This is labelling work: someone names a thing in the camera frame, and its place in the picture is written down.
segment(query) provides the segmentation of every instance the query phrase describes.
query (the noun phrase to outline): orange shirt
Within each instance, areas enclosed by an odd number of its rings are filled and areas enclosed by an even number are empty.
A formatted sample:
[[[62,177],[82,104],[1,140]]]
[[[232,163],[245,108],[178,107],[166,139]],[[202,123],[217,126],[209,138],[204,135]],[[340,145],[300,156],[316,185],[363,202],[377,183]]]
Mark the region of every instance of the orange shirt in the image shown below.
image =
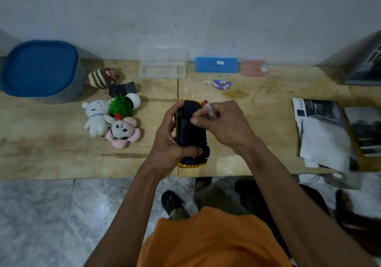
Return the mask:
[[[142,246],[138,267],[292,266],[270,228],[254,215],[203,207],[181,221],[160,219]]]

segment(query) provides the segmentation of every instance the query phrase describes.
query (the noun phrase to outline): hand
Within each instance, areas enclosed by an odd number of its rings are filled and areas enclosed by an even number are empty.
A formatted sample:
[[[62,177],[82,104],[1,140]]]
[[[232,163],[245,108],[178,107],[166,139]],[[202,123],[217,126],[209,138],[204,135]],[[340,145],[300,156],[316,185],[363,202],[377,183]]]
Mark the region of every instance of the hand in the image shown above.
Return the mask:
[[[251,130],[236,101],[211,103],[211,105],[219,114],[217,120],[210,120],[206,110],[201,108],[193,114],[190,122],[210,130],[221,144],[231,147],[239,155],[242,150],[249,148],[254,141],[259,140]]]
[[[202,148],[181,147],[171,133],[176,127],[173,120],[177,110],[184,105],[184,101],[175,103],[164,115],[162,124],[156,131],[156,137],[152,149],[144,162],[149,169],[154,169],[160,178],[166,178],[184,157],[197,157],[202,155]]]

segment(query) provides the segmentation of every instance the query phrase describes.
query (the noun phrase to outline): pink flower plush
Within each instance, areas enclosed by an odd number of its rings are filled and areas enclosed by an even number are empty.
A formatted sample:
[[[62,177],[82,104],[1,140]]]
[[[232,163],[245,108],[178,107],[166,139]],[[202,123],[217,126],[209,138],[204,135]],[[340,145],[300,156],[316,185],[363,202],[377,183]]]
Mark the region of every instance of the pink flower plush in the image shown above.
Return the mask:
[[[106,139],[114,147],[125,148],[128,142],[135,143],[140,139],[140,129],[136,128],[136,119],[127,117],[122,120],[115,120],[109,115],[105,115],[104,119],[111,124]]]

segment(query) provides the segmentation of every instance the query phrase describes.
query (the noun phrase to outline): marble floor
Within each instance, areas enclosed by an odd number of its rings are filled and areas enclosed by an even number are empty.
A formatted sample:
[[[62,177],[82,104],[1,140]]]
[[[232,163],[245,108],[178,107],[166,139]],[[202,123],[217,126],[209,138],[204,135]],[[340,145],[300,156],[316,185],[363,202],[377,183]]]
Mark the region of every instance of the marble floor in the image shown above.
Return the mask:
[[[238,177],[214,178],[237,202]],[[109,227],[132,178],[0,182],[0,266],[82,266]],[[306,182],[335,209],[336,188]],[[145,237],[161,217],[168,217],[160,197],[168,189],[190,214],[194,178],[169,177],[156,190]],[[355,212],[381,218],[381,174],[364,174],[361,190],[350,190]]]

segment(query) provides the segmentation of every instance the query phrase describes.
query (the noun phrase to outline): white teddy bear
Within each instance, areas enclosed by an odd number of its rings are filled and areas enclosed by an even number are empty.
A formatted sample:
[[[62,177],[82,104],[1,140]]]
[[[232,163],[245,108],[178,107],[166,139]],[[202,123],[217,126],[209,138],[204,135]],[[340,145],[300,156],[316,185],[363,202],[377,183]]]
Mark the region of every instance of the white teddy bear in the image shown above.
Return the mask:
[[[86,115],[89,117],[84,129],[90,128],[91,137],[105,135],[109,128],[104,115],[109,113],[110,104],[106,101],[96,100],[91,103],[84,102],[82,108],[86,109]]]

